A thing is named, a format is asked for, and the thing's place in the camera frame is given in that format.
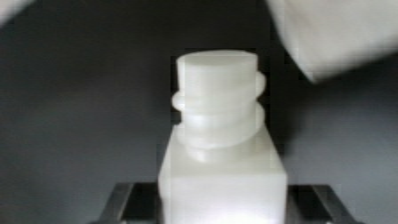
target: white cylindrical part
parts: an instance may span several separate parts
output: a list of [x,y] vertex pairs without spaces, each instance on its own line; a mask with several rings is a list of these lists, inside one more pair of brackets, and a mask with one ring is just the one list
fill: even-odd
[[178,59],[178,72],[180,92],[173,98],[183,118],[178,139],[197,160],[213,160],[212,155],[222,158],[222,152],[226,158],[238,158],[265,119],[256,103],[265,89],[258,56],[228,50],[189,54]]
[[245,51],[205,51],[178,59],[180,91],[208,96],[256,79],[258,56]]

